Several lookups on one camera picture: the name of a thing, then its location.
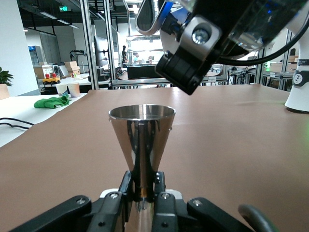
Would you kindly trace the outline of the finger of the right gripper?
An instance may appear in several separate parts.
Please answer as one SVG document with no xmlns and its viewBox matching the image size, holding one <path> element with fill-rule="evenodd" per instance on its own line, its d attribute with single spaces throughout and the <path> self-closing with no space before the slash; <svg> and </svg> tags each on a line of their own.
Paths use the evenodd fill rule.
<svg viewBox="0 0 309 232">
<path fill-rule="evenodd" d="M 219 42 L 221 30 L 202 16 L 194 16 L 174 39 L 175 49 L 165 51 L 155 71 L 191 95 L 207 71 L 202 71 L 208 56 Z"/>
</svg>

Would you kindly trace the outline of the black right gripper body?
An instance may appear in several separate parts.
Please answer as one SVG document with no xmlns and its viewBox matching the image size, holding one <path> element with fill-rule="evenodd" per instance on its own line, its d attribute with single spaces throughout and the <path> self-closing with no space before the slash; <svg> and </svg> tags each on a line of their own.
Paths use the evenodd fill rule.
<svg viewBox="0 0 309 232">
<path fill-rule="evenodd" d="M 193 15 L 206 18 L 221 30 L 222 35 L 214 47 L 215 54 L 223 57 L 240 56 L 248 51 L 231 41 L 229 34 L 248 9 L 264 4 L 287 8 L 289 23 L 304 7 L 304 0 L 197 0 Z"/>
</svg>

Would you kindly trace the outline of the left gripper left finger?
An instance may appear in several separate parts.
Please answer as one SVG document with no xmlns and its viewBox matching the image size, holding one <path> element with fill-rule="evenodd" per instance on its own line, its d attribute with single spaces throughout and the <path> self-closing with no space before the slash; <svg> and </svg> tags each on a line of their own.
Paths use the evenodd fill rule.
<svg viewBox="0 0 309 232">
<path fill-rule="evenodd" d="M 74 196 L 9 232 L 123 232 L 131 172 L 125 172 L 118 189 L 108 189 L 95 201 Z"/>
</svg>

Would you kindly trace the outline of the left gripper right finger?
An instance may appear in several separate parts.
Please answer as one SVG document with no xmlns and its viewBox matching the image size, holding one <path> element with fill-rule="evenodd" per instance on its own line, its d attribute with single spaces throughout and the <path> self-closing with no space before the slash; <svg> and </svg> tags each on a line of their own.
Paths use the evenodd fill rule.
<svg viewBox="0 0 309 232">
<path fill-rule="evenodd" d="M 152 232 L 253 232 L 210 202 L 196 197 L 185 202 L 178 191 L 167 191 L 165 175 L 155 176 Z"/>
</svg>

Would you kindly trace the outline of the small clear glass cup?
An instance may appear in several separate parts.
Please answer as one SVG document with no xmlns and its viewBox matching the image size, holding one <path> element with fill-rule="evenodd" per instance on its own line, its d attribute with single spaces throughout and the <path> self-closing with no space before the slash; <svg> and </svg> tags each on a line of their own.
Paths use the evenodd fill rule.
<svg viewBox="0 0 309 232">
<path fill-rule="evenodd" d="M 257 51 L 271 43 L 289 21 L 288 9 L 264 4 L 248 9 L 229 39 L 247 51 Z"/>
</svg>

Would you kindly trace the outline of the steel double jigger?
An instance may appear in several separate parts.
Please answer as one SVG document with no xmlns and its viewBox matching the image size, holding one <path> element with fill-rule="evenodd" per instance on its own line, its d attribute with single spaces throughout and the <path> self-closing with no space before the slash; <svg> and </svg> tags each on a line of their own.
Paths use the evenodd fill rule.
<svg viewBox="0 0 309 232">
<path fill-rule="evenodd" d="M 176 110 L 139 104 L 114 108 L 109 121 L 133 179 L 133 203 L 125 232 L 151 232 L 155 179 Z"/>
</svg>

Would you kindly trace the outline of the black monitor on arm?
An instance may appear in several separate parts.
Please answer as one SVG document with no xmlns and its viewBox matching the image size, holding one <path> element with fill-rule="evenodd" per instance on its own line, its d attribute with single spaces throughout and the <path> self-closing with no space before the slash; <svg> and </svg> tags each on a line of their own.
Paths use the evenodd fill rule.
<svg viewBox="0 0 309 232">
<path fill-rule="evenodd" d="M 105 38 L 94 36 L 95 57 L 96 65 L 98 67 L 104 67 L 108 65 L 108 41 Z"/>
</svg>

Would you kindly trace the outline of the plain brown paper cup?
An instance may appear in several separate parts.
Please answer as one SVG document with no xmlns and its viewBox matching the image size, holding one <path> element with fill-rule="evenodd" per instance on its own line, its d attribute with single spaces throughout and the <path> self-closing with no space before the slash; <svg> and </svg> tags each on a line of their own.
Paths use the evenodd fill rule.
<svg viewBox="0 0 309 232">
<path fill-rule="evenodd" d="M 80 86 L 79 83 L 68 83 L 68 90 L 72 98 L 77 98 L 80 96 Z"/>
</svg>

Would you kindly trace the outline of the paper cup with blue print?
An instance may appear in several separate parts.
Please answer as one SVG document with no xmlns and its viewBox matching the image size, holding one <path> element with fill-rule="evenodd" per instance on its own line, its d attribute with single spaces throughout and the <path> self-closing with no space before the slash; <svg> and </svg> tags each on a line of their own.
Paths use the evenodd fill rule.
<svg viewBox="0 0 309 232">
<path fill-rule="evenodd" d="M 68 96 L 68 88 L 66 84 L 56 84 L 56 90 L 60 97 Z"/>
</svg>

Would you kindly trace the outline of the black rectangular case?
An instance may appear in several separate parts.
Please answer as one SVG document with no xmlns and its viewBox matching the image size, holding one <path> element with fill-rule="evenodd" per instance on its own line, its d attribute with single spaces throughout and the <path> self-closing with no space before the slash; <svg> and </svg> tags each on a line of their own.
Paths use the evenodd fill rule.
<svg viewBox="0 0 309 232">
<path fill-rule="evenodd" d="M 161 78 L 161 76 L 156 73 L 154 65 L 130 66 L 127 68 L 127 76 L 129 80 Z"/>
</svg>

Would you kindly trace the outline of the brown table mat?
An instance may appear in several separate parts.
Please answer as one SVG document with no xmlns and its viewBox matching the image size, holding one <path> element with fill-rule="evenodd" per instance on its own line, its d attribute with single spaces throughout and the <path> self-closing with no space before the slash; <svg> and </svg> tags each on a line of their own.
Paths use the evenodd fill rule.
<svg viewBox="0 0 309 232">
<path fill-rule="evenodd" d="M 0 232 L 76 195 L 96 200 L 128 169 L 108 112 L 175 108 L 159 169 L 185 199 L 204 197 L 239 218 L 251 204 L 280 232 L 309 232 L 309 114 L 261 85 L 92 90 L 0 148 Z"/>
</svg>

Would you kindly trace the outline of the brown cardboard box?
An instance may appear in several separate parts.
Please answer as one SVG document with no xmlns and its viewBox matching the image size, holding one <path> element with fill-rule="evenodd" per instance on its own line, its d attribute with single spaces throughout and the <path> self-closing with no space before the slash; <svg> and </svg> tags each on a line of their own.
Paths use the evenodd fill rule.
<svg viewBox="0 0 309 232">
<path fill-rule="evenodd" d="M 69 61 L 69 62 L 64 62 L 65 67 L 68 71 L 74 71 L 74 70 L 78 70 L 79 66 L 77 65 L 76 61 Z"/>
</svg>

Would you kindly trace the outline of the green cloth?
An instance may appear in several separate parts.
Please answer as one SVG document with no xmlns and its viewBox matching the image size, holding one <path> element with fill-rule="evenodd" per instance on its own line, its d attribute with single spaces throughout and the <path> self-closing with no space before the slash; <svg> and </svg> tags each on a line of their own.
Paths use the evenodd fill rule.
<svg viewBox="0 0 309 232">
<path fill-rule="evenodd" d="M 48 99 L 41 99 L 34 103 L 34 108 L 50 108 L 56 109 L 63 106 L 67 106 L 70 103 L 70 99 L 67 96 L 50 97 Z"/>
</svg>

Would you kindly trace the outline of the green potted plant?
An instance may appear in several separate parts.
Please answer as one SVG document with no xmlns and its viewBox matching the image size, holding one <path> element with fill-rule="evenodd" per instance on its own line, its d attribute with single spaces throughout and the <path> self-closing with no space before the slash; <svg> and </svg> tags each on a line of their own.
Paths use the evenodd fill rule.
<svg viewBox="0 0 309 232">
<path fill-rule="evenodd" d="M 13 75 L 9 71 L 5 71 L 0 67 L 0 100 L 10 96 L 8 87 L 12 85 Z"/>
</svg>

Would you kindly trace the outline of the aluminium frame post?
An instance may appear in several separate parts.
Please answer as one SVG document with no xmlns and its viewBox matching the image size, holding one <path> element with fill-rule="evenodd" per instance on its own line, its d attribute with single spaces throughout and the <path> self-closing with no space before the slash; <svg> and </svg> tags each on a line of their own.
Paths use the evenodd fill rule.
<svg viewBox="0 0 309 232">
<path fill-rule="evenodd" d="M 108 40 L 108 53 L 110 62 L 110 74 L 111 74 L 111 86 L 115 89 L 114 81 L 116 80 L 115 65 L 114 65 L 114 49 L 113 49 L 113 38 L 112 38 L 112 20 L 111 12 L 109 7 L 109 0 L 103 0 L 105 21 L 106 21 L 106 34 Z"/>
<path fill-rule="evenodd" d="M 99 90 L 97 68 L 95 63 L 95 54 L 93 51 L 93 33 L 91 27 L 91 18 L 89 12 L 88 0 L 79 0 L 83 20 L 84 39 L 90 74 L 90 83 L 93 90 Z"/>
</svg>

